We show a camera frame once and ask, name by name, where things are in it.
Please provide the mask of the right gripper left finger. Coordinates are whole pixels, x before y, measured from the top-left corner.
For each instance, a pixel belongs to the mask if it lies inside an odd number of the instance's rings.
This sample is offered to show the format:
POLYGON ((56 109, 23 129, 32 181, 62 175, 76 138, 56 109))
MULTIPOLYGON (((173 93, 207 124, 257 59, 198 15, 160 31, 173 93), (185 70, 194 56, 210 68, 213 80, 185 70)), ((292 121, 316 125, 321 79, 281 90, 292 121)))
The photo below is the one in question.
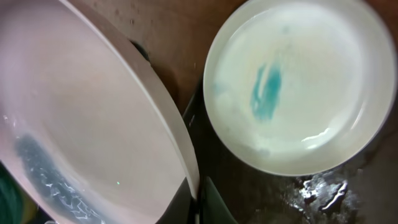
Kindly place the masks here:
POLYGON ((187 179, 184 179, 156 224, 195 224, 195 209, 196 202, 192 198, 187 179))

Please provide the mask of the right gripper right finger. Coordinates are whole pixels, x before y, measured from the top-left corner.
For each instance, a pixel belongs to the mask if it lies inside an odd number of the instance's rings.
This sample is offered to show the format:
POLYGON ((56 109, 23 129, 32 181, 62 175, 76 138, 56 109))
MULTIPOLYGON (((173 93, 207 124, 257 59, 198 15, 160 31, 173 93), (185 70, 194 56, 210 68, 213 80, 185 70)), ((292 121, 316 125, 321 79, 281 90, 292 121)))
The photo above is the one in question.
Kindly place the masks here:
POLYGON ((209 177, 204 179, 201 189, 200 223, 238 224, 209 177))

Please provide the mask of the white plate blue dots stain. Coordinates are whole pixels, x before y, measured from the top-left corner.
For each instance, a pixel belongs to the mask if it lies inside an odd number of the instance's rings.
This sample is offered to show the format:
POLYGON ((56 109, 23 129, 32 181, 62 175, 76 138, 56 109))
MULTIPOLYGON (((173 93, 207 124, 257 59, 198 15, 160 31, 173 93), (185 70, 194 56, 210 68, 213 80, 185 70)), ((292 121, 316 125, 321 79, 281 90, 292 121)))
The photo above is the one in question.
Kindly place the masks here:
POLYGON ((1 162, 57 223, 156 223, 200 176, 149 61, 79 1, 1 2, 1 162))

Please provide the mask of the white plate long blue stain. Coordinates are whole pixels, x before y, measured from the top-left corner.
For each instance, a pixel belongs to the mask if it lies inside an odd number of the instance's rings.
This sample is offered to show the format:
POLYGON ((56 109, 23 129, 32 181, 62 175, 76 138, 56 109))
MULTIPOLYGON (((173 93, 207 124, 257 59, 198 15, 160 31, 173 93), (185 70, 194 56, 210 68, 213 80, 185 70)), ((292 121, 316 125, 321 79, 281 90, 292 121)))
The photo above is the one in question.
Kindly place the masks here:
POLYGON ((283 176, 332 169, 363 150, 397 93, 392 37, 355 0, 241 5, 208 52, 203 97, 227 149, 283 176))

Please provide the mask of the green and yellow sponge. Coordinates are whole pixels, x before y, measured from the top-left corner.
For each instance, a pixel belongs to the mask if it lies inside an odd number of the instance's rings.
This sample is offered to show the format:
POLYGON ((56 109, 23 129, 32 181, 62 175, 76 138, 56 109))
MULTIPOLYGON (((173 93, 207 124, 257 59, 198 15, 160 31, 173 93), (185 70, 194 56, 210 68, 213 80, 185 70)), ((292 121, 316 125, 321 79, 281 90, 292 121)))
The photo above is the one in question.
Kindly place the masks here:
POLYGON ((37 204, 1 164, 1 224, 31 223, 37 211, 37 204))

